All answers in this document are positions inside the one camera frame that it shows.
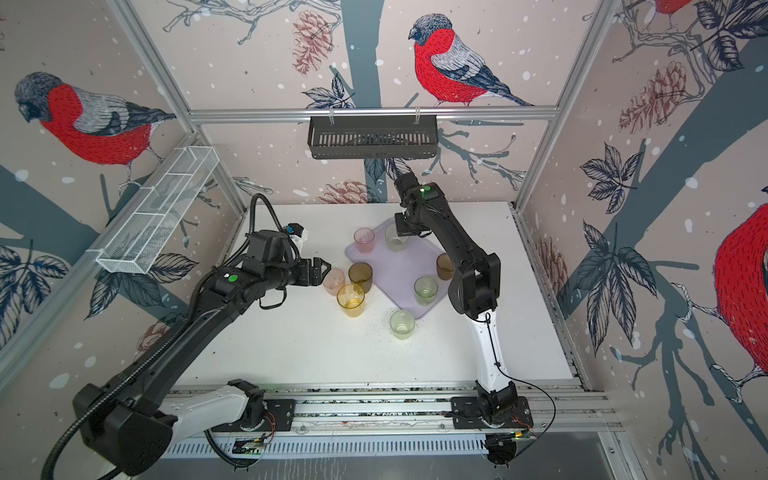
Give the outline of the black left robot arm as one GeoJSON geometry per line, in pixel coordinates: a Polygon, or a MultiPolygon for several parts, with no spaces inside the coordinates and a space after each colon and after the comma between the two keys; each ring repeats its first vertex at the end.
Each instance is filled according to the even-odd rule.
{"type": "Polygon", "coordinates": [[[167,335],[105,385],[88,384],[73,400],[76,420],[46,461],[53,463],[75,435],[108,460],[116,473],[134,476],[149,469],[172,445],[202,431],[237,424],[247,431],[277,429],[264,392],[242,379],[180,403],[166,397],[184,371],[212,340],[267,292],[320,285],[328,262],[304,259],[305,229],[290,223],[279,231],[247,236],[245,252],[207,274],[196,286],[187,314],[167,335]]]}

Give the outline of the dark brown glass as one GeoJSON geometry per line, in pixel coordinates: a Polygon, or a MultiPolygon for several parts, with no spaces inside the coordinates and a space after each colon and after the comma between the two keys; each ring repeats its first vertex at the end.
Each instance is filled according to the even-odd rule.
{"type": "Polygon", "coordinates": [[[366,262],[356,262],[348,269],[348,277],[351,283],[359,285],[368,293],[373,284],[373,268],[366,262]]]}

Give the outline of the bright green glass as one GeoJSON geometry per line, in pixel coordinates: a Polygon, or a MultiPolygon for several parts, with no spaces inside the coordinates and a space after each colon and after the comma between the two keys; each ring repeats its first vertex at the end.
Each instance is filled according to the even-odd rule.
{"type": "Polygon", "coordinates": [[[419,305],[430,305],[436,299],[438,291],[437,281],[430,276],[419,277],[414,282],[415,299],[419,305]]]}

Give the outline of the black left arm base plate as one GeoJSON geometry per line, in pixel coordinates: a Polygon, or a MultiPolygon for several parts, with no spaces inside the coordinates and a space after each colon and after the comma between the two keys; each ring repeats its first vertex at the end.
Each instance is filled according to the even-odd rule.
{"type": "Polygon", "coordinates": [[[292,427],[295,408],[296,401],[293,399],[266,399],[260,403],[250,402],[239,419],[215,426],[212,431],[264,434],[288,432],[292,427]]]}

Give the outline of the aluminium rail frame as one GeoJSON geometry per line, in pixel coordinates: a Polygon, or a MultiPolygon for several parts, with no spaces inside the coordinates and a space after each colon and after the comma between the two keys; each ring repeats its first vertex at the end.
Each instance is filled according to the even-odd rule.
{"type": "Polygon", "coordinates": [[[330,385],[264,388],[263,411],[280,433],[292,435],[431,435],[474,432],[621,432],[606,395],[575,385],[541,388],[517,382],[518,401],[500,420],[481,415],[470,383],[432,385],[330,385]]]}

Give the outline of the pale green tall glass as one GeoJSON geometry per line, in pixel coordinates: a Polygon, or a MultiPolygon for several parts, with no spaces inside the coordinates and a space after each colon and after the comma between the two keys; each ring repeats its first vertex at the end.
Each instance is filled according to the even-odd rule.
{"type": "Polygon", "coordinates": [[[386,246],[390,251],[393,252],[400,252],[403,251],[407,247],[409,238],[408,237],[401,237],[398,234],[396,225],[394,223],[391,223],[387,226],[385,230],[385,242],[386,246]]]}

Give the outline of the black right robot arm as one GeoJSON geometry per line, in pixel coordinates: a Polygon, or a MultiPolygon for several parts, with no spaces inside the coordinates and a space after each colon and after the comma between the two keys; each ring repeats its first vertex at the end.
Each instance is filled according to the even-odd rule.
{"type": "Polygon", "coordinates": [[[453,264],[448,297],[454,310],[471,320],[474,330],[480,417],[500,425],[518,406],[516,385],[502,372],[503,356],[497,348],[501,261],[474,242],[437,184],[421,184],[413,173],[399,175],[394,184],[404,209],[395,215],[398,233],[433,234],[453,264]]]}

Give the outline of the white mesh wall basket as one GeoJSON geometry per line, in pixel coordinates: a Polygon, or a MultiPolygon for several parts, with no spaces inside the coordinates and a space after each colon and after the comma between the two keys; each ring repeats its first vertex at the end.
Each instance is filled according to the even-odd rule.
{"type": "Polygon", "coordinates": [[[140,203],[96,263],[109,273],[148,273],[218,163],[211,147],[178,149],[160,179],[140,189],[140,203]]]}

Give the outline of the rose pink glass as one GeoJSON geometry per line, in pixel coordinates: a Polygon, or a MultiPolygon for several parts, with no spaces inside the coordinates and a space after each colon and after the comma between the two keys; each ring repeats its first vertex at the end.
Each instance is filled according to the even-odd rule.
{"type": "Polygon", "coordinates": [[[370,254],[375,247],[375,232],[370,228],[360,228],[355,231],[354,242],[357,250],[363,254],[370,254]]]}

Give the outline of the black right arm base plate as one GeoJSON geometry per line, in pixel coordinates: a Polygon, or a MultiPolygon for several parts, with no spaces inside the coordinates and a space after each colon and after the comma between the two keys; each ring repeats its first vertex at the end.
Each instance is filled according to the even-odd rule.
{"type": "Polygon", "coordinates": [[[482,405],[478,397],[452,397],[446,416],[456,430],[531,430],[534,426],[528,400],[522,396],[500,408],[482,405]]]}

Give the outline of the brown textured glass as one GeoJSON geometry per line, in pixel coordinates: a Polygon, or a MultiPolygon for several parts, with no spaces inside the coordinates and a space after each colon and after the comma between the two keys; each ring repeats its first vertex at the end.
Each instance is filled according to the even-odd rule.
{"type": "Polygon", "coordinates": [[[455,266],[447,253],[442,253],[437,257],[436,272],[442,281],[450,281],[453,278],[455,266]]]}

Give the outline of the lilac plastic tray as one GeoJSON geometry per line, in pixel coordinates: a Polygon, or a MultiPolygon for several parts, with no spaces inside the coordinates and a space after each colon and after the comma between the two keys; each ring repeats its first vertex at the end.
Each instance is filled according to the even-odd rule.
{"type": "Polygon", "coordinates": [[[344,253],[352,263],[368,263],[373,269],[373,284],[400,309],[420,319],[447,296],[449,283],[439,279],[436,267],[444,251],[431,240],[418,236],[410,237],[400,250],[392,250],[385,233],[394,224],[391,218],[373,228],[375,237],[369,253],[361,252],[355,242],[349,244],[344,253]],[[432,278],[437,283],[437,293],[432,300],[421,301],[414,290],[415,282],[421,277],[432,278]]]}

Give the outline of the pale green small glass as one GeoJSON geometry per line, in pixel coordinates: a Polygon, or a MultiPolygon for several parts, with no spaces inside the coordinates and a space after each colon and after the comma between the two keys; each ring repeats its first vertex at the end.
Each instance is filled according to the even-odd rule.
{"type": "Polygon", "coordinates": [[[414,331],[415,317],[408,310],[397,310],[389,319],[390,331],[399,340],[407,339],[414,331]]]}

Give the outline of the yellow amber glass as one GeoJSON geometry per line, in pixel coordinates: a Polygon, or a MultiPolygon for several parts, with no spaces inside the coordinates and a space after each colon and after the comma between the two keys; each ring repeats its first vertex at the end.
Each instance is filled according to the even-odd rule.
{"type": "Polygon", "coordinates": [[[357,283],[349,283],[342,286],[336,295],[337,303],[341,310],[350,318],[356,318],[362,314],[365,291],[357,283]]]}

